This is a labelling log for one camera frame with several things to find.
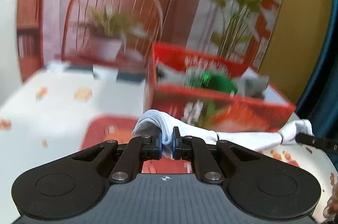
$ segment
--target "black tool with text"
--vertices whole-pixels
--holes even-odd
[[[193,173],[140,173],[162,156],[160,130],[26,171],[12,187],[15,224],[315,223],[321,188],[307,171],[225,140],[181,137],[177,127],[172,143]]]

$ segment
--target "dark blue fabric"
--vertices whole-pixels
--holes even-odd
[[[338,0],[332,0],[331,19],[322,51],[297,103],[296,113],[309,119],[315,136],[338,140]],[[338,156],[329,155],[338,169]]]

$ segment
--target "gray gripper base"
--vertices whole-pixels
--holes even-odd
[[[134,181],[114,185],[86,213],[57,221],[26,216],[15,224],[314,224],[311,217],[292,221],[255,218],[234,206],[217,185],[197,180],[194,174],[138,174]]]

